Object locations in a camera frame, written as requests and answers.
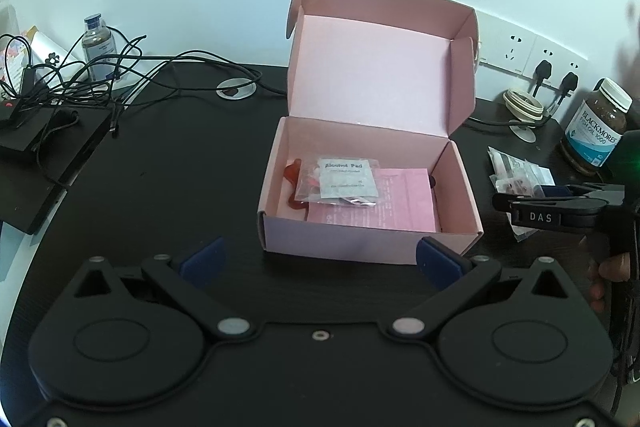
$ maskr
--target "open cardboard box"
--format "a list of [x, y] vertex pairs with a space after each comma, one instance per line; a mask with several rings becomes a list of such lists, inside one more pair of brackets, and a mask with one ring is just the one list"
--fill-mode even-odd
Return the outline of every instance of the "open cardboard box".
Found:
[[[473, 193], [449, 135], [471, 115], [478, 22], [449, 0], [292, 0], [296, 29], [289, 115], [273, 141], [258, 206], [265, 250], [369, 263], [415, 264], [430, 235], [460, 254], [482, 235]], [[305, 221], [287, 204], [284, 168], [296, 158], [373, 158], [381, 168], [427, 168], [434, 233]]]

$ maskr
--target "power outlet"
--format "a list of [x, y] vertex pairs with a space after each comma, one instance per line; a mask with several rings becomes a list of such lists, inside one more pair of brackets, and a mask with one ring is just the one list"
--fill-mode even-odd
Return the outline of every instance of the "power outlet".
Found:
[[536, 40], [535, 33], [478, 10], [476, 15], [480, 33], [480, 62], [522, 74]]
[[569, 72], [577, 74], [578, 78], [586, 75], [588, 61], [585, 57], [538, 35], [522, 76], [533, 78], [533, 74], [542, 60], [551, 63], [551, 76], [544, 82], [549, 86], [560, 87], [562, 79]]

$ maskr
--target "box lid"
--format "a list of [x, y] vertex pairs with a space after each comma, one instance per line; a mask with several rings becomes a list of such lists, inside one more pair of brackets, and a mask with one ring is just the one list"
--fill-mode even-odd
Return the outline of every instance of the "box lid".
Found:
[[292, 0], [289, 114], [449, 136], [475, 106], [474, 10], [450, 0]]

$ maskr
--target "white bottle cap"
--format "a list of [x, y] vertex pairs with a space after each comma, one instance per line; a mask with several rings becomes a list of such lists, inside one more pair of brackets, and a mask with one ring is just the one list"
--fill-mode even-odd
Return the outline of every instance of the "white bottle cap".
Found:
[[610, 78], [603, 78], [599, 91], [619, 110], [627, 112], [631, 107], [631, 97]]

